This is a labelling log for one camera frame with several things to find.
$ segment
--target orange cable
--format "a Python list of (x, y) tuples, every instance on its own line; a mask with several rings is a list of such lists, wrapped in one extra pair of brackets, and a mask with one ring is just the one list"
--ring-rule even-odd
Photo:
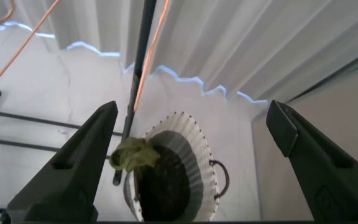
[[(33, 29), (33, 31), (31, 32), (31, 34), (28, 36), (28, 38), (26, 38), (26, 40), (24, 41), (24, 43), (22, 44), (22, 46), (20, 47), (20, 49), (14, 54), (14, 56), (10, 59), (10, 61), (4, 66), (4, 68), (2, 68), (2, 70), (0, 71), (0, 77), (3, 75), (3, 73), (6, 71), (6, 69), (11, 65), (11, 63), (16, 59), (16, 57), (20, 54), (20, 52), (23, 50), (23, 48), (25, 47), (25, 45), (29, 42), (29, 40), (31, 39), (31, 37), (35, 34), (35, 32), (38, 30), (38, 28), (41, 26), (41, 24), (44, 22), (44, 20), (46, 20), (46, 18), (49, 16), (49, 14), (51, 13), (52, 9), (54, 9), (54, 7), (59, 3), (60, 0), (55, 0), (55, 2), (49, 7), (48, 11), (45, 13), (45, 15), (41, 18), (41, 20), (38, 22), (38, 24), (35, 26), (35, 28)], [(7, 14), (0, 18), (0, 25), (1, 23), (7, 21), (13, 14), (14, 11), (14, 1), (10, 0), (11, 3), (11, 7), (9, 8)]]
[(147, 50), (147, 53), (146, 53), (146, 59), (145, 59), (145, 62), (144, 62), (144, 68), (143, 68), (143, 71), (142, 71), (142, 76), (140, 78), (139, 88), (137, 89), (137, 94), (136, 94), (136, 100), (135, 100), (135, 106), (134, 106), (135, 111), (137, 109), (137, 105), (139, 104), (140, 96), (142, 94), (142, 90), (143, 90), (143, 86), (144, 86), (144, 80), (146, 78), (147, 70), (149, 69), (150, 59), (151, 59), (153, 51), (154, 51), (155, 41), (157, 40), (158, 33), (160, 32), (160, 28), (161, 28), (161, 25), (162, 25), (162, 21), (163, 21), (163, 19), (165, 17), (165, 13), (167, 12), (168, 3), (169, 3), (169, 0), (165, 0), (164, 7), (162, 9), (160, 20), (158, 21), (158, 26), (157, 26), (157, 29), (156, 29), (156, 31), (154, 33), (152, 43), (150, 44), (150, 48)]

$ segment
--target basket handle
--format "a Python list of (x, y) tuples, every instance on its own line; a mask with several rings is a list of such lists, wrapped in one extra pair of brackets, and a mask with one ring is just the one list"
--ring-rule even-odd
[(224, 185), (224, 188), (222, 190), (221, 193), (218, 193), (214, 196), (214, 199), (216, 200), (217, 198), (220, 198), (222, 197), (228, 190), (229, 188), (229, 184), (230, 184), (230, 178), (229, 178), (229, 172), (227, 171), (226, 167), (223, 165), (223, 163), (219, 162), (219, 161), (216, 161), (216, 160), (210, 160), (209, 161), (209, 164), (211, 166), (214, 166), (215, 164), (219, 165), (222, 167), (223, 169), (223, 172), (224, 172), (224, 177), (226, 178), (226, 184)]

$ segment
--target light under curtain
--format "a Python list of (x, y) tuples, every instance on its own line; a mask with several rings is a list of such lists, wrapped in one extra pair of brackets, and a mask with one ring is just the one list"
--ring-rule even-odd
[[(31, 28), (53, 0), (15, 2), (12, 20)], [(0, 17), (8, 7), (0, 0)], [(142, 8), (137, 0), (62, 0), (39, 32), (61, 49), (84, 42), (119, 55), (128, 67)], [(228, 98), (288, 101), (357, 57), (358, 1), (172, 0), (150, 71), (196, 77), (204, 91), (221, 88)]]

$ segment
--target laundry basket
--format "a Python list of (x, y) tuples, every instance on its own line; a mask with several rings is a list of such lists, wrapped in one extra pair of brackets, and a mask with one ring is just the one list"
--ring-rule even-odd
[[(126, 176), (124, 196), (136, 219), (156, 221), (148, 219), (146, 215), (153, 211), (160, 212), (161, 217), (169, 213), (171, 219), (165, 221), (212, 220), (219, 205), (219, 198), (229, 187), (229, 174), (221, 162), (213, 159), (211, 149), (197, 122), (184, 112), (175, 112), (146, 132), (144, 138), (153, 145), (161, 157), (155, 167), (146, 168), (149, 173), (146, 171), (145, 174), (142, 170), (141, 181), (138, 181), (139, 173), (136, 170)], [(226, 178), (226, 184), (221, 192), (214, 166), (216, 164), (223, 168)], [(161, 176), (153, 175), (153, 172), (161, 171), (169, 177), (168, 180), (162, 181)], [(160, 182), (169, 182), (173, 185), (161, 187), (158, 186)], [(150, 185), (152, 190), (162, 192), (160, 195), (150, 192), (142, 194), (144, 185)], [(163, 201), (161, 209), (165, 209), (164, 212), (160, 211), (158, 206), (145, 205), (144, 201), (148, 197), (155, 197), (154, 202), (169, 200)]]

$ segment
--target white floor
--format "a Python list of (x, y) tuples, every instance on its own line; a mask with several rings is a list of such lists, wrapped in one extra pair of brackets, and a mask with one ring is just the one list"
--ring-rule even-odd
[[(28, 32), (18, 27), (0, 31), (0, 69)], [(131, 88), (132, 69), (123, 72), (117, 57), (100, 57), (83, 47), (58, 50), (55, 40), (33, 37), (0, 79), (0, 111), (82, 124), (103, 103), (115, 100), (122, 132)], [(249, 119), (265, 105), (221, 90), (202, 92), (197, 82), (183, 82), (164, 69), (146, 80), (132, 127), (142, 136), (174, 111), (192, 114), (209, 141), (215, 159), (223, 162), (231, 184), (214, 220), (260, 220), (255, 161)], [(75, 130), (0, 117), (0, 139), (60, 147)], [(119, 138), (113, 137), (109, 152)], [(0, 145), (0, 207), (7, 203), (53, 156), (52, 152)], [(99, 220), (135, 220), (124, 202), (122, 185), (112, 184), (113, 169), (105, 163), (94, 204)], [(218, 169), (221, 188), (225, 183)]]

